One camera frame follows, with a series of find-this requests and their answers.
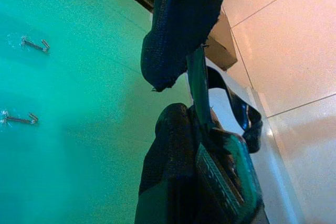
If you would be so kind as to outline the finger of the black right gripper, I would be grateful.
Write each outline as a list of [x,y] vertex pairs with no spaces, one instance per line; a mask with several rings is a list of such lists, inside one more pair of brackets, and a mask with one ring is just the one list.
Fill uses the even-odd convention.
[[144,37],[141,72],[156,92],[174,86],[187,71],[186,57],[204,44],[223,0],[154,0],[151,30]]

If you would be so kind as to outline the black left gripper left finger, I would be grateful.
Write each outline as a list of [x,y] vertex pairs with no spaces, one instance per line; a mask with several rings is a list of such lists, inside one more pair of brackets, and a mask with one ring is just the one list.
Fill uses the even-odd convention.
[[168,105],[142,168],[135,223],[209,223],[196,173],[194,107]]

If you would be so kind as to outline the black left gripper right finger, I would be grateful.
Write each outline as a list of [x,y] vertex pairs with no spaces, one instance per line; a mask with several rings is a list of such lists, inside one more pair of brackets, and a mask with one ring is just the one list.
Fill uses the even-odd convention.
[[196,154],[201,223],[253,223],[263,207],[244,139],[212,128]]

